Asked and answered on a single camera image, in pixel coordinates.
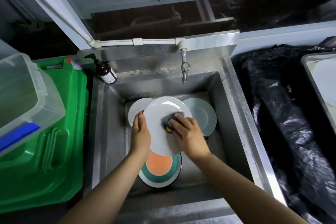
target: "green plastic container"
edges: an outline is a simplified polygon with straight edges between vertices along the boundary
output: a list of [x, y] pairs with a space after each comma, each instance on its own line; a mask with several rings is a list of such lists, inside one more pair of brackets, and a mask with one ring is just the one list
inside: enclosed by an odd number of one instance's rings
[[65, 106], [65, 116], [13, 151], [0, 157], [0, 213], [71, 199], [83, 182], [83, 137], [88, 103], [87, 78], [64, 58], [39, 62]]

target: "forearm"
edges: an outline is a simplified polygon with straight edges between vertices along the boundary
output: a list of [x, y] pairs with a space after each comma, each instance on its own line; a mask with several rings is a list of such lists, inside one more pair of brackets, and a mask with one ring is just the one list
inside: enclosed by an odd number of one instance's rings
[[129, 154], [59, 224], [112, 223], [144, 162], [142, 157]]
[[194, 160], [244, 224], [307, 224], [300, 216], [224, 164], [213, 154]]

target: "faucet spout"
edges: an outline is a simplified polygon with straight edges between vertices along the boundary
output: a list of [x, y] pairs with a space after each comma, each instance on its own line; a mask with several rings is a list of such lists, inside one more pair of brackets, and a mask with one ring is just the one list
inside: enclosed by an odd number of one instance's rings
[[188, 71], [190, 70], [190, 64], [187, 62], [187, 50], [185, 48], [181, 49], [181, 57], [182, 57], [182, 82], [183, 84], [188, 82]]

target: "white plate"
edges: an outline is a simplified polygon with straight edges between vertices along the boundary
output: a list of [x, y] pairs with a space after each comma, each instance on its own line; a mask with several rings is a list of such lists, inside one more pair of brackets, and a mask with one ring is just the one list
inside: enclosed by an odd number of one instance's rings
[[140, 179], [141, 179], [145, 184], [147, 184], [148, 186], [151, 186], [151, 187], [153, 187], [153, 188], [163, 188], [163, 187], [168, 186], [169, 184], [172, 184], [172, 183], [177, 179], [177, 177], [179, 176], [179, 174], [180, 174], [180, 172], [181, 172], [181, 168], [182, 168], [182, 156], [181, 156], [181, 154], [178, 154], [177, 157], [178, 157], [178, 166], [177, 166], [177, 170], [176, 170], [176, 172], [174, 173], [173, 177], [170, 178], [169, 180], [167, 180], [167, 181], [165, 181], [165, 182], [160, 182], [160, 183], [152, 182], [152, 181], [150, 181], [150, 180], [144, 175], [144, 173], [142, 172], [142, 170], [140, 170], [140, 172], [139, 172], [139, 177], [140, 177]]
[[336, 61], [326, 59], [317, 62], [312, 76], [324, 101], [336, 106]]
[[210, 136], [216, 128], [217, 116], [212, 106], [200, 98], [188, 98], [183, 103], [189, 108], [192, 117], [197, 120], [205, 136]]
[[192, 118], [188, 107], [173, 97], [157, 98], [143, 112], [152, 138], [150, 149], [156, 154], [173, 156], [181, 152], [173, 134], [168, 133], [162, 126], [162, 118], [174, 112], [183, 112], [185, 117]]
[[141, 98], [134, 102], [128, 111], [128, 122], [131, 126], [133, 126], [135, 116], [142, 110], [145, 110], [146, 107], [153, 102], [153, 100], [153, 98]]

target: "sink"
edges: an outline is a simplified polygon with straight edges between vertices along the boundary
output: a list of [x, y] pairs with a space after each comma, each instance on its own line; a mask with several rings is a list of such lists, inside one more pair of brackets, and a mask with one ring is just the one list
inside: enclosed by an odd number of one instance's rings
[[[180, 66], [117, 75], [119, 82], [115, 85], [104, 84], [98, 78], [93, 81], [89, 128], [92, 154], [86, 169], [86, 192], [127, 155], [131, 134], [127, 114], [131, 105], [144, 97], [172, 96], [181, 101], [201, 98], [210, 103], [217, 115], [216, 129], [208, 139], [210, 151], [284, 203], [229, 57], [192, 64], [187, 84], [181, 82]], [[116, 222], [182, 223], [205, 219], [240, 221], [182, 153], [181, 172], [171, 185], [151, 188], [137, 177]]]

